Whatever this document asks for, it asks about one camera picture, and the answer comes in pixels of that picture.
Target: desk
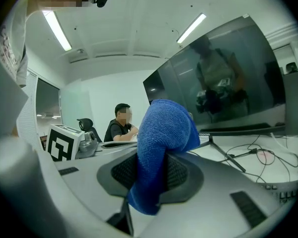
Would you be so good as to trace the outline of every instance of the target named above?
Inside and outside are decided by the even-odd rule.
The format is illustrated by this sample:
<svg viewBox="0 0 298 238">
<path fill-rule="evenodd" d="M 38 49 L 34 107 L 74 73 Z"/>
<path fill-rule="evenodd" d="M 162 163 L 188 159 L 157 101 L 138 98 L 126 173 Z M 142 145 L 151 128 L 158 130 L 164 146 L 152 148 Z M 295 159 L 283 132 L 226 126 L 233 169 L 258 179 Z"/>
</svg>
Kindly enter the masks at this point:
<svg viewBox="0 0 298 238">
<path fill-rule="evenodd" d="M 228 136 L 228 137 L 213 137 L 214 143 L 216 143 L 218 146 L 220 146 L 224 151 L 229 150 L 230 148 L 238 145 L 243 144 L 251 144 L 255 141 L 257 136 Z M 200 137 L 201 143 L 206 142 L 208 140 L 208 137 Z M 278 142 L 280 142 L 282 145 L 286 146 L 286 139 L 285 138 L 277 138 Z M 265 148 L 267 150 L 273 151 L 278 157 L 281 157 L 288 161 L 289 163 L 293 165 L 297 165 L 298 160 L 295 156 L 288 154 L 286 149 L 279 146 L 276 141 L 267 136 L 260 136 L 258 140 L 255 142 L 256 144 L 260 145 L 262 148 Z M 287 146 L 288 148 L 298 153 L 298 137 L 288 137 L 287 138 Z M 238 147 L 235 149 L 232 149 L 229 153 L 234 155 L 239 155 L 248 152 L 247 146 Z M 224 159 L 224 156 L 218 152 L 215 148 L 212 146 L 206 146 L 203 148 L 198 148 L 193 150 L 192 152 L 198 154 L 199 156 L 214 160 L 214 161 L 221 161 Z M 259 158 L 264 163 L 265 162 L 265 156 L 262 152 L 258 153 Z M 266 153 L 267 158 L 267 164 L 271 163 L 274 159 L 274 156 L 270 153 Z M 238 161 L 245 169 L 247 173 L 251 173 L 254 175 L 260 175 L 263 171 L 264 165 L 259 162 L 255 154 L 251 154 L 248 156 L 244 156 L 241 158 L 236 158 L 236 161 Z M 298 167 L 294 168 L 287 163 L 285 163 L 287 166 L 289 173 L 290 173 L 290 180 L 298 180 Z M 245 174 L 247 177 L 249 177 L 252 181 L 256 181 L 257 177 L 250 176 Z M 272 165 L 266 166 L 263 174 L 261 175 L 261 178 L 265 180 L 265 182 L 286 182 L 289 181 L 289 175 L 285 168 L 285 166 L 276 158 L 274 163 Z"/>
</svg>

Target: computer monitor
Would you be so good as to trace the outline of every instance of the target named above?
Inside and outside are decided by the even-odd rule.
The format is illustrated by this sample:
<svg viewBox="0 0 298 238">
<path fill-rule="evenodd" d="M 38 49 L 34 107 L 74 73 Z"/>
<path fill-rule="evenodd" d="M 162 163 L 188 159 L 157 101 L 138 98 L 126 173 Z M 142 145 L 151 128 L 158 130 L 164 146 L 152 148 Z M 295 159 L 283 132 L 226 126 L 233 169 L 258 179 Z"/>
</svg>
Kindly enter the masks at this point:
<svg viewBox="0 0 298 238">
<path fill-rule="evenodd" d="M 283 77 L 251 17 L 232 20 L 183 48 L 144 81 L 147 97 L 170 99 L 209 135 L 285 130 Z"/>
</svg>

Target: blue towel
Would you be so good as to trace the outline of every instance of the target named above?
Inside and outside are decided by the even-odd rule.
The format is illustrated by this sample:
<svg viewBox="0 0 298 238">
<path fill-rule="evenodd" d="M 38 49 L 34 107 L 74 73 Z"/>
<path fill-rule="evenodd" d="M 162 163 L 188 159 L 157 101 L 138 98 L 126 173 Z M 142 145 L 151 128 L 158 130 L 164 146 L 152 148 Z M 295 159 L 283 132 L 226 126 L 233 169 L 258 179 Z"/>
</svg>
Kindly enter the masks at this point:
<svg viewBox="0 0 298 238">
<path fill-rule="evenodd" d="M 184 107 L 170 100 L 155 100 L 139 128 L 137 142 L 137 181 L 128 201 L 139 212 L 155 215 L 163 193 L 165 151 L 185 153 L 200 145 L 199 134 Z"/>
</svg>

